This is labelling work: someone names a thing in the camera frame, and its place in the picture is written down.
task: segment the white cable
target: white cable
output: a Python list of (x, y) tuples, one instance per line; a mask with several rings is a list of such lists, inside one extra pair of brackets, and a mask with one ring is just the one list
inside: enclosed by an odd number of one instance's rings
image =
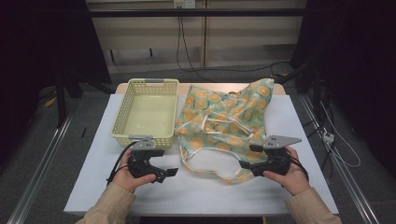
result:
[(334, 128), (334, 131), (335, 131), (335, 132), (338, 134), (338, 136), (340, 136), (340, 138), (350, 147), (350, 149), (352, 150), (352, 152), (356, 155), (356, 158), (358, 158), (358, 161), (359, 161), (358, 164), (357, 164), (357, 165), (349, 164), (348, 162), (344, 161), (344, 160), (341, 158), (341, 155), (339, 155), (339, 154), (336, 153), (334, 150), (332, 150), (332, 148), (330, 147), (329, 143), (325, 142), (325, 145), (329, 148), (329, 150), (330, 150), (332, 153), (334, 153), (334, 156), (335, 156), (338, 160), (340, 160), (343, 164), (345, 164), (345, 165), (347, 165), (347, 166), (350, 166), (350, 167), (359, 167), (359, 166), (361, 165), (361, 158), (359, 157), (358, 153), (356, 153), (355, 149), (343, 138), (343, 136), (341, 136), (341, 134), (340, 134), (339, 132), (337, 132), (337, 129), (335, 129), (334, 125), (332, 124), (332, 120), (330, 119), (330, 116), (329, 116), (329, 114), (327, 113), (327, 110), (326, 110), (326, 108), (324, 107), (324, 105), (323, 105), (323, 103), (322, 103), (321, 101), (320, 101), (320, 104), (321, 104), (321, 106), (323, 107), (324, 112), (326, 113), (326, 116), (327, 116), (328, 121), (330, 122), (330, 124), (331, 124), (332, 127)]

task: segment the white table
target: white table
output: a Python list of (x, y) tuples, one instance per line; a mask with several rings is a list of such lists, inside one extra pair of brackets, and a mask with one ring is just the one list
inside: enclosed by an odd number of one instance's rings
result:
[[(184, 104), (183, 97), (185, 95), (179, 96), (180, 108)], [(66, 213), (83, 216), (106, 188), (106, 179), (123, 150), (110, 135), (121, 99), (121, 94), (113, 94), (110, 97), (91, 149), (64, 209)], [(330, 210), (338, 214), (289, 96), (274, 95), (265, 113), (265, 120), (268, 135), (303, 139), (301, 143), (292, 146), (298, 151), (300, 161), (309, 173), (311, 186), (318, 191)], [(222, 165), (211, 165), (224, 169), (224, 174), (239, 166), (236, 159), (224, 155), (215, 155), (211, 161), (202, 158), (197, 157), (191, 162), (203, 165), (202, 161), (211, 162), (223, 158)], [(283, 203), (290, 197), (289, 193), (267, 178), (255, 177), (241, 184), (228, 185), (220, 179), (208, 179), (189, 173), (180, 163), (177, 140), (172, 148), (166, 149), (163, 157), (152, 158), (150, 161), (163, 169), (179, 169), (176, 176), (167, 177), (162, 184), (147, 184), (136, 190), (137, 199), (131, 208), (133, 216), (259, 217), (289, 213)]]

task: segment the hand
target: hand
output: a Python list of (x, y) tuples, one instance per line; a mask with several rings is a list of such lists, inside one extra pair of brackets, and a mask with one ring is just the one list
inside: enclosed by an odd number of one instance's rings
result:
[[(298, 160), (297, 151), (294, 148), (286, 147), (286, 150), (292, 157)], [(279, 175), (271, 171), (264, 171), (263, 174), (268, 179), (282, 185), (293, 196), (311, 188), (303, 170), (294, 163), (290, 165), (290, 169), (286, 175)]]
[(157, 177), (155, 175), (144, 175), (139, 178), (134, 178), (128, 170), (128, 158), (131, 155), (131, 150), (126, 150), (120, 160), (121, 168), (113, 178), (113, 183), (126, 189), (128, 191), (134, 192), (137, 187), (145, 185), (154, 181)]

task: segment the beige sleeve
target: beige sleeve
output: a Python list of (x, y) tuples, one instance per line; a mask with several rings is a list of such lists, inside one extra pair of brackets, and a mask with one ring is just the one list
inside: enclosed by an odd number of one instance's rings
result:
[(296, 223), (341, 223), (332, 214), (315, 189), (308, 189), (285, 201)]
[(136, 196), (120, 186), (110, 183), (98, 202), (78, 222), (83, 223), (125, 223), (129, 209)]

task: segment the basket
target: basket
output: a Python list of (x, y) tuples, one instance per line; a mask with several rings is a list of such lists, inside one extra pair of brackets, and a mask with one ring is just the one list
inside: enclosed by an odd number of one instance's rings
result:
[(177, 79), (133, 78), (123, 96), (111, 135), (122, 147), (151, 136), (156, 147), (171, 147), (177, 111)]

